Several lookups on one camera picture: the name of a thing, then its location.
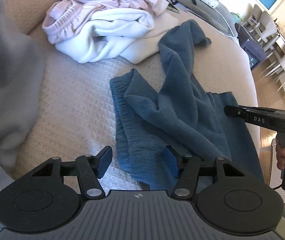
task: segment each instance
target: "textured blanket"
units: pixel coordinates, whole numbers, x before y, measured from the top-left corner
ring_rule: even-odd
[[[163,161],[167,145],[181,155],[192,153],[207,161],[224,156],[263,179],[244,121],[224,114],[226,105],[237,106],[234,96],[206,93],[192,73],[194,46],[210,43],[199,25],[189,20],[158,44],[165,72],[159,93],[135,69],[110,81],[119,165],[151,189],[175,184]]]
[[[5,15],[0,0],[0,190],[13,181],[6,172],[36,121],[44,68],[38,47]]]

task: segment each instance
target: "bed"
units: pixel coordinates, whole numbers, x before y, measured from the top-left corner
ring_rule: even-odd
[[[232,91],[238,103],[257,106],[255,85],[247,54],[231,39],[195,15],[170,12],[180,23],[194,19],[212,45],[196,49],[194,74],[206,91]],[[115,117],[109,80],[136,68],[155,88],[159,89],[164,74],[155,54],[138,65],[121,57],[96,63],[79,64],[57,51],[38,24],[29,35],[43,49],[46,70],[40,95],[39,117],[19,149],[16,172],[18,178],[35,166],[53,157],[71,161],[83,154],[96,155],[104,146],[115,148]],[[260,147],[259,127],[248,126],[256,149]],[[78,189],[77,179],[65,183]],[[109,189],[141,189],[130,174],[122,171],[114,158],[100,183]]]

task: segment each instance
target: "white fleece fabric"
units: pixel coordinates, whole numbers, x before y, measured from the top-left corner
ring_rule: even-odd
[[[95,12],[75,37],[55,44],[79,63],[123,56],[137,64],[158,52],[158,41],[178,20],[163,12],[154,19],[143,10],[115,8]]]

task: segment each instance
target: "blue towel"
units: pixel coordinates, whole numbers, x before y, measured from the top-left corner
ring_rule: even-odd
[[[164,164],[167,145],[207,161],[224,156],[263,179],[244,121],[224,113],[226,105],[237,106],[232,93],[206,93],[192,74],[194,46],[210,44],[199,25],[188,20],[158,44],[165,72],[159,93],[136,69],[110,81],[118,163],[151,190],[170,189],[176,183]]]

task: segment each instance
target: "logo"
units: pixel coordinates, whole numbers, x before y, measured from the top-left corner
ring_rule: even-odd
[[[262,123],[265,122],[264,118],[260,118],[260,117],[256,117],[256,116],[253,117],[253,120],[256,121],[256,122],[262,122]]]
[[[136,197],[136,198],[142,198],[142,197],[143,197],[143,194],[137,193],[136,195],[134,195],[134,197]]]

